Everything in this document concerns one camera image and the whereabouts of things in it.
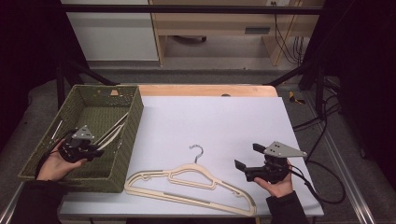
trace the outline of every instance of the metal hook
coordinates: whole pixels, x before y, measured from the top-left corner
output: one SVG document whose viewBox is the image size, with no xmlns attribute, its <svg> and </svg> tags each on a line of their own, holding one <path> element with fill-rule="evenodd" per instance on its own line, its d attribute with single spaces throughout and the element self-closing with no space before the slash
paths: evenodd
<svg viewBox="0 0 396 224">
<path fill-rule="evenodd" d="M 194 162 L 197 163 L 198 158 L 202 157 L 202 155 L 204 154 L 204 149 L 201 146 L 199 146 L 199 145 L 190 146 L 190 149 L 193 149 L 195 147 L 198 147 L 198 148 L 201 149 L 201 153 L 195 157 L 195 161 Z"/>
</svg>

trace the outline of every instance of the woven basket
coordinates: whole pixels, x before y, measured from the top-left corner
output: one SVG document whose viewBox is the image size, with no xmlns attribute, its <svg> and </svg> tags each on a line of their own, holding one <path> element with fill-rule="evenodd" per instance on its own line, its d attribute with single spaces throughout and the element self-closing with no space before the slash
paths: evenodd
<svg viewBox="0 0 396 224">
<path fill-rule="evenodd" d="M 61 120 L 55 139 L 84 125 L 98 139 L 128 113 L 123 128 L 104 148 L 102 157 L 86 162 L 60 181 L 70 191 L 122 192 L 143 107 L 137 86 L 74 86 L 18 177 L 35 178 L 38 161 L 50 147 Z"/>
</svg>

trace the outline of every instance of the power outlet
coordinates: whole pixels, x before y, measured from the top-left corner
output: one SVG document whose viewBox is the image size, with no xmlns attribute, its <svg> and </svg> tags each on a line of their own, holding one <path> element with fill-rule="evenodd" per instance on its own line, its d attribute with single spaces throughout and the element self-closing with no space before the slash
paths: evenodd
<svg viewBox="0 0 396 224">
<path fill-rule="evenodd" d="M 290 3 L 290 0 L 267 0 L 266 6 L 268 7 L 286 7 Z"/>
</svg>

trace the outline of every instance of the hand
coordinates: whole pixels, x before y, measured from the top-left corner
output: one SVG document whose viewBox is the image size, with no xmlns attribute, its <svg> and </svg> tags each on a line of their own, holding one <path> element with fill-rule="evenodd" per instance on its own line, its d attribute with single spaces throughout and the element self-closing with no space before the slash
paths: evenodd
<svg viewBox="0 0 396 224">
<path fill-rule="evenodd" d="M 40 169 L 37 180 L 58 181 L 64 178 L 70 171 L 81 167 L 87 161 L 87 159 L 82 159 L 75 163 L 65 161 L 58 152 L 58 148 L 63 142 L 64 139 L 51 151 L 49 157 Z"/>
<path fill-rule="evenodd" d="M 277 182 L 276 184 L 271 184 L 259 177 L 254 178 L 254 182 L 256 182 L 260 187 L 266 189 L 271 194 L 271 196 L 275 196 L 277 198 L 293 193 L 293 184 L 291 183 L 291 173 L 289 173 L 283 180 Z"/>
</svg>

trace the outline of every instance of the clothes hanger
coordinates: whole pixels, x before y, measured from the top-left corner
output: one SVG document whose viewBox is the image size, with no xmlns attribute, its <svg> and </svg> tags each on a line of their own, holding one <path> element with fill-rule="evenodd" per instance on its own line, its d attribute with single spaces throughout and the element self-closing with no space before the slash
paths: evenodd
<svg viewBox="0 0 396 224">
<path fill-rule="evenodd" d="M 188 164 L 183 164 L 176 169 L 173 170 L 157 170 L 157 171 L 141 171 L 133 174 L 131 177 L 129 177 L 124 185 L 125 192 L 128 194 L 133 194 L 137 196 L 142 196 L 142 197 L 148 197 L 148 198 L 153 198 L 153 199 L 159 199 L 159 200 L 166 200 L 169 202 L 174 202 L 174 203 L 186 203 L 190 205 L 197 205 L 197 206 L 202 206 L 202 207 L 208 207 L 208 208 L 214 208 L 218 209 L 221 211 L 227 211 L 235 214 L 240 214 L 240 215 L 245 215 L 245 216 L 253 216 L 256 214 L 256 204 L 254 203 L 254 200 L 250 197 L 250 195 L 233 186 L 230 185 L 218 178 L 215 178 L 212 174 L 210 174 L 205 167 L 198 165 L 197 160 L 204 154 L 204 150 L 202 147 L 198 145 L 191 146 L 190 148 L 195 148 L 199 147 L 201 149 L 201 154 L 195 157 L 195 162 L 194 163 L 188 163 Z M 203 176 L 205 176 L 207 179 L 211 181 L 210 184 L 203 184 L 203 183 L 198 183 L 194 181 L 189 181 L 189 180 L 182 180 L 182 179 L 177 179 L 175 178 L 176 175 L 180 175 L 186 172 L 195 172 L 199 173 Z M 145 180 L 148 181 L 151 178 L 154 177 L 163 177 L 167 176 L 168 181 L 173 184 L 178 184 L 178 185 L 183 185 L 183 186 L 188 186 L 188 187 L 193 187 L 193 188 L 200 188 L 200 189 L 215 189 L 216 186 L 222 186 L 228 190 L 230 190 L 234 196 L 236 197 L 244 197 L 249 205 L 249 209 L 241 209 L 225 204 L 220 204 L 220 203 L 212 203 L 206 200 L 200 200 L 196 198 L 192 198 L 189 196 L 184 196 L 184 195 L 178 195 L 174 193 L 168 193 L 168 192 L 162 192 L 158 190 L 153 190 L 153 189 L 142 189 L 142 188 L 137 188 L 134 187 L 133 184 L 137 180 Z"/>
</svg>

